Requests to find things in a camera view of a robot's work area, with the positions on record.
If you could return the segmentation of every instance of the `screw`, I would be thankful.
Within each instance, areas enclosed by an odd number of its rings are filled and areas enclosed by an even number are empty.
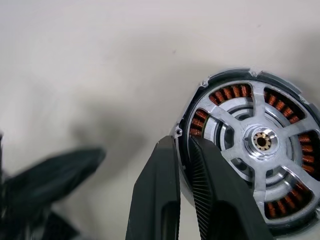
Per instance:
[[[202,84],[203,87],[207,87],[208,86],[208,83],[206,81],[203,81],[201,84]]]

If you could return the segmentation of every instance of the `aluminum spoke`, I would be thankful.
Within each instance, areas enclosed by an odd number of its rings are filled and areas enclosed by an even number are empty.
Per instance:
[[[234,145],[233,147],[230,147],[226,150],[221,151],[222,156],[224,157],[225,160],[230,162],[233,159],[239,158],[239,151],[237,150],[237,146]]]
[[[266,170],[263,167],[254,168],[254,192],[253,197],[258,205],[261,213],[265,212],[265,199],[266,199]]]
[[[288,158],[282,160],[282,167],[293,175],[296,179],[301,181],[313,194],[320,196],[320,182],[311,177],[301,166],[295,164]]]
[[[253,109],[255,117],[265,117],[265,87],[261,82],[252,83]]]
[[[278,134],[281,137],[290,138],[294,135],[302,134],[311,130],[319,130],[319,126],[312,116],[308,114],[306,118],[302,119],[301,121],[283,128],[279,128]]]
[[[205,112],[210,114],[213,118],[222,121],[224,124],[232,127],[233,129],[241,128],[240,121],[233,117],[226,110],[215,105],[213,102],[207,99],[203,99],[197,106],[199,109],[203,109]]]

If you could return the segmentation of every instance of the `copper wire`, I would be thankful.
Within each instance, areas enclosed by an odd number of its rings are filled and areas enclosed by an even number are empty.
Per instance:
[[[248,97],[249,93],[248,93],[248,86],[247,85],[241,85],[241,93],[242,93],[242,97]]]
[[[298,182],[298,183],[296,184],[296,186],[297,186],[301,191],[303,191],[303,192],[306,191],[305,186],[303,186],[300,182]]]
[[[303,155],[302,160],[306,163],[313,164],[315,162],[315,157],[310,155]]]
[[[273,106],[273,105],[275,104],[275,102],[276,102],[276,101],[277,101],[276,96],[274,96],[274,95],[270,94],[270,98],[269,98],[268,103],[269,103],[271,106]]]
[[[195,125],[195,126],[197,126],[197,127],[202,129],[205,123],[203,121],[199,120],[199,119],[194,118],[194,119],[192,119],[191,124],[193,124],[193,125]]]
[[[210,101],[213,102],[215,105],[218,105],[218,102],[217,102],[217,100],[215,99],[214,96],[210,95],[210,96],[209,96],[209,99],[210,99]]]
[[[309,166],[309,165],[302,164],[302,168],[309,174],[313,174],[315,171],[315,168],[313,166]]]
[[[196,115],[197,117],[199,117],[200,119],[203,119],[203,120],[206,120],[207,117],[208,117],[208,114],[205,113],[204,111],[201,111],[201,110],[197,110],[197,111],[195,112],[195,115]]]
[[[286,214],[287,210],[286,210],[285,206],[282,204],[282,202],[279,200],[276,203],[278,204],[278,207],[279,207],[281,213],[283,215]]]
[[[299,202],[302,201],[302,196],[295,189],[292,189],[291,193],[296,199],[298,199]]]
[[[202,132],[198,129],[195,129],[195,128],[190,128],[190,135],[193,135],[193,136],[201,136],[202,135]]]
[[[269,213],[270,213],[270,216],[272,218],[274,218],[276,216],[276,209],[274,208],[273,204],[271,202],[269,202],[267,204],[268,208],[269,208]]]
[[[223,92],[226,96],[226,98],[229,100],[229,99],[232,99],[232,94],[231,94],[231,91],[228,89],[228,88],[224,88],[223,89]]]
[[[214,95],[216,96],[216,98],[220,103],[223,103],[225,101],[225,98],[220,91],[216,91]]]
[[[284,106],[285,106],[285,103],[284,103],[283,101],[279,100],[278,103],[275,105],[275,108],[276,108],[279,112],[281,112],[281,110],[284,108]]]
[[[239,87],[237,87],[237,86],[232,86],[232,90],[233,90],[234,96],[235,96],[236,98],[239,98],[239,97],[240,97],[240,89],[239,89]]]
[[[300,143],[310,143],[311,139],[307,134],[303,134],[299,136]]]
[[[302,151],[306,153],[312,153],[314,148],[311,145],[301,145]]]
[[[296,208],[296,205],[295,203],[292,201],[292,199],[287,195],[284,197],[286,203],[292,208],[292,209],[295,209]]]
[[[294,113],[294,111],[292,111],[292,109],[290,108],[290,107],[286,107],[286,109],[284,110],[284,112],[283,112],[283,115],[287,118],[287,117],[289,117],[291,114],[293,114]]]
[[[296,122],[299,122],[300,119],[297,116],[293,116],[292,118],[290,118],[289,122],[291,124],[295,124]]]

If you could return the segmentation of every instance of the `brushless motor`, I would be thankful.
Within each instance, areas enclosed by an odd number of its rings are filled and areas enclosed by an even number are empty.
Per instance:
[[[315,228],[320,209],[319,123],[318,109],[277,76],[250,69],[209,76],[172,130],[182,192],[187,198],[192,192],[188,142],[190,136],[199,136],[217,145],[247,183],[275,236]]]

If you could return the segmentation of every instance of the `white backdrop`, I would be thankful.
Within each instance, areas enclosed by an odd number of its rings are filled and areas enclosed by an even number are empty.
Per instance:
[[[125,239],[134,183],[202,79],[252,67],[320,102],[319,8],[317,0],[0,0],[5,169],[103,145],[101,168],[60,209],[93,239]],[[200,239],[194,217],[182,197],[180,239]]]

